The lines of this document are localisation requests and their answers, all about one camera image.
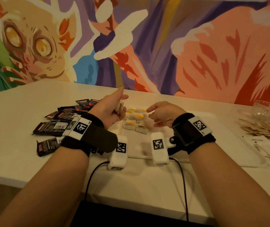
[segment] cable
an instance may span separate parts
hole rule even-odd
[[[174,158],[172,158],[172,157],[169,157],[169,159],[170,159],[170,160],[174,160],[174,161],[178,164],[178,166],[179,166],[179,168],[180,168],[180,171],[181,171],[181,174],[182,174],[182,179],[183,179],[183,189],[184,189],[184,200],[185,200],[185,203],[186,203],[186,221],[189,221],[188,201],[187,201],[187,199],[186,199],[186,182],[185,182],[185,180],[184,180],[183,170],[182,170],[182,168],[181,168],[180,163],[179,163],[176,159],[174,159]]]
[[[95,169],[92,171],[92,173],[91,173],[91,175],[90,175],[90,178],[89,178],[89,180],[88,180],[86,192],[85,192],[85,194],[84,194],[84,201],[85,201],[85,202],[87,201],[88,189],[89,189],[90,181],[91,181],[91,178],[92,178],[94,172],[95,172],[95,171],[97,170],[97,168],[99,168],[101,165],[103,165],[103,164],[109,164],[109,163],[110,163],[110,161],[105,161],[105,162],[103,162],[103,163],[100,163],[100,164],[97,165],[97,167],[95,167]]]

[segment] mural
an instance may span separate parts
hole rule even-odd
[[[0,91],[42,79],[270,101],[270,0],[0,0]]]

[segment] blue painted shape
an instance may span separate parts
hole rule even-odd
[[[94,59],[95,51],[93,50],[89,56],[83,56],[79,61],[73,65],[76,73],[77,81],[75,83],[81,84],[96,84],[98,64]]]

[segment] white plastic device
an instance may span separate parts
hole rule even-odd
[[[162,166],[169,163],[167,144],[162,132],[151,133],[151,149],[155,165]]]
[[[126,167],[128,160],[128,138],[122,135],[117,135],[118,145],[112,152],[108,170],[122,170]]]

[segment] person's right hand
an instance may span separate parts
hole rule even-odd
[[[172,128],[172,124],[178,116],[186,113],[181,107],[167,101],[157,102],[146,111],[148,113],[154,111],[149,114],[149,117],[154,120],[155,127],[168,126],[169,128]]]

